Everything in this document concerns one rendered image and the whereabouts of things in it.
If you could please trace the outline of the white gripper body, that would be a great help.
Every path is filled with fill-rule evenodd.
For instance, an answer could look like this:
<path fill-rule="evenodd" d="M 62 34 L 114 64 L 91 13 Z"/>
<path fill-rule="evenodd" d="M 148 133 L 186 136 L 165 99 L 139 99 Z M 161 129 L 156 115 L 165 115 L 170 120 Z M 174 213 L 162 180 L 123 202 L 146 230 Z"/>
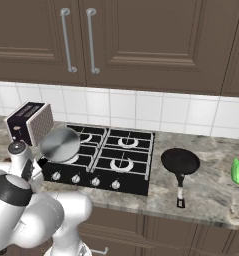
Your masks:
<path fill-rule="evenodd" d="M 38 192 L 41 189 L 42 183 L 44 181 L 44 176 L 42 173 L 42 168 L 39 166 L 37 161 L 33 162 L 33 173 L 31 176 L 31 187 L 34 192 Z"/>

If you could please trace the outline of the green corn in husk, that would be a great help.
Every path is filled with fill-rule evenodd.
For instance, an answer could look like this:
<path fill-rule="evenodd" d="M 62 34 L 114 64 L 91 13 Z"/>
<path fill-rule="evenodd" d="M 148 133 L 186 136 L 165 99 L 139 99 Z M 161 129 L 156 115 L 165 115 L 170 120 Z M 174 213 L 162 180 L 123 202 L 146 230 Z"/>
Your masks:
<path fill-rule="evenodd" d="M 235 158 L 231 166 L 231 179 L 236 184 L 239 184 L 239 160 Z"/>

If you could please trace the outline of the silver steel pan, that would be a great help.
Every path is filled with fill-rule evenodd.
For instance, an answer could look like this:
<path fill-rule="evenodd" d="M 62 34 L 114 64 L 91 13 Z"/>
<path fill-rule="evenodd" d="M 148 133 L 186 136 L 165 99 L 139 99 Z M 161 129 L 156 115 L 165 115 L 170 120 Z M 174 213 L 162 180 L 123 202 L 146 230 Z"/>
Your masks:
<path fill-rule="evenodd" d="M 71 161 L 80 149 L 80 136 L 68 127 L 50 131 L 39 143 L 43 157 L 55 163 Z"/>

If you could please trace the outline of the black and white toaster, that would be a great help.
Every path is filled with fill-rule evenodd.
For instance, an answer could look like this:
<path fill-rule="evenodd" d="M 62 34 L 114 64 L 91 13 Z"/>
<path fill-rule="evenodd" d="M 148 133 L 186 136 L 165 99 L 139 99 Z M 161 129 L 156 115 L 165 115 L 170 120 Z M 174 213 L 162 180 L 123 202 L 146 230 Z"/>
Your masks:
<path fill-rule="evenodd" d="M 37 146 L 54 126 L 51 105 L 26 102 L 4 119 L 11 141 Z"/>

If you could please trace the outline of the black gas hob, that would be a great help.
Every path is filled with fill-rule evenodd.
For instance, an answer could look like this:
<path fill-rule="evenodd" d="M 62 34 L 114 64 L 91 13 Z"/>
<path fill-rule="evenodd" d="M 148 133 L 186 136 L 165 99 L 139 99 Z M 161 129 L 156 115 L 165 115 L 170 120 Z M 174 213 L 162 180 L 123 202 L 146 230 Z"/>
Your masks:
<path fill-rule="evenodd" d="M 134 195 L 148 195 L 155 134 L 139 130 L 67 125 L 80 135 L 81 146 L 73 163 L 54 163 L 44 157 L 38 160 L 46 181 L 97 188 Z M 61 177 L 53 181 L 53 173 Z M 71 178 L 80 176 L 74 184 Z M 95 187 L 92 180 L 100 184 Z M 120 182 L 119 189 L 112 182 Z"/>

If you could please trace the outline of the brown lower drawer front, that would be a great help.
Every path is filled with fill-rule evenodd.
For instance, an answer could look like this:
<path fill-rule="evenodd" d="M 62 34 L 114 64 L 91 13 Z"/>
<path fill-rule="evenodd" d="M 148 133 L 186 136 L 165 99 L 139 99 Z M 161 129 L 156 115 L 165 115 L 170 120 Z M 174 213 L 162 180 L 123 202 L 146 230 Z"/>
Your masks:
<path fill-rule="evenodd" d="M 144 218 L 140 214 L 95 207 L 79 231 L 91 249 L 109 248 L 107 255 L 95 256 L 139 256 L 143 228 Z"/>

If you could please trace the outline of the black frying pan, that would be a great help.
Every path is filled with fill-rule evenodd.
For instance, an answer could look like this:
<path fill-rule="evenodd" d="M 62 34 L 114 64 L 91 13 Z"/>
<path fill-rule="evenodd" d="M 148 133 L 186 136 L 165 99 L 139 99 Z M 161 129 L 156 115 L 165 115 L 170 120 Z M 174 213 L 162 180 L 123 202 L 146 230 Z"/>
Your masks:
<path fill-rule="evenodd" d="M 173 173 L 178 182 L 177 207 L 185 207 L 183 196 L 183 181 L 187 175 L 195 173 L 200 167 L 200 160 L 193 152 L 182 148 L 171 148 L 165 150 L 161 155 L 164 168 Z"/>

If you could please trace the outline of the brown lower cupboard door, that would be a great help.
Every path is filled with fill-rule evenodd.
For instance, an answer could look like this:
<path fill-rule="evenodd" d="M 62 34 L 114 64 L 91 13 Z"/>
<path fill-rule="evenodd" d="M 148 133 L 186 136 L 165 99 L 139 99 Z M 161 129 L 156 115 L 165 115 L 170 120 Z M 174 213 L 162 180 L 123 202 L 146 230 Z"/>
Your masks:
<path fill-rule="evenodd" d="M 239 256 L 239 230 L 201 225 L 195 249 L 215 256 Z"/>
<path fill-rule="evenodd" d="M 152 256 L 189 256 L 196 228 L 195 223 L 148 216 L 145 238 L 154 246 Z"/>

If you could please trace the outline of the wide brown upper cupboard door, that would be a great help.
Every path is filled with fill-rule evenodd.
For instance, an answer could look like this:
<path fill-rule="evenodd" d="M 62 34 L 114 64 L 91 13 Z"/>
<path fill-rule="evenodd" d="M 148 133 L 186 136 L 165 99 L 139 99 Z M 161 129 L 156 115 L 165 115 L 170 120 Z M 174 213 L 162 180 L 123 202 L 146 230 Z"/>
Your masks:
<path fill-rule="evenodd" d="M 91 73 L 86 10 L 92 17 Z M 239 0 L 79 0 L 87 85 L 218 95 L 239 21 Z"/>

